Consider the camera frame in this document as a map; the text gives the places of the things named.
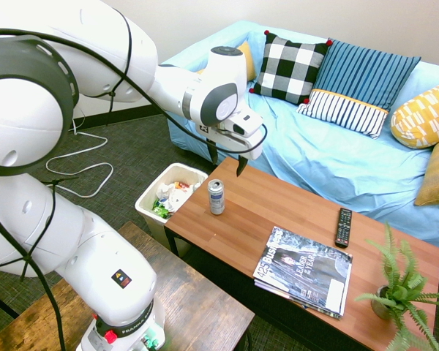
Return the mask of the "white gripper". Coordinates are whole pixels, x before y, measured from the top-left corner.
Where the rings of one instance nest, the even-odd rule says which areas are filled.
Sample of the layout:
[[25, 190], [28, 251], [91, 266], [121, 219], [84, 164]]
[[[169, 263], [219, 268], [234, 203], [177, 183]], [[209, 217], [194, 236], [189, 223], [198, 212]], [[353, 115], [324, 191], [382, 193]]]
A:
[[235, 132], [219, 129], [216, 127], [204, 127], [203, 136], [206, 138], [209, 156], [213, 165], [217, 164], [218, 151], [227, 154], [237, 154], [238, 166], [236, 176], [239, 177], [247, 166], [248, 159], [257, 159], [262, 152], [262, 143], [265, 136], [261, 130], [245, 137]]

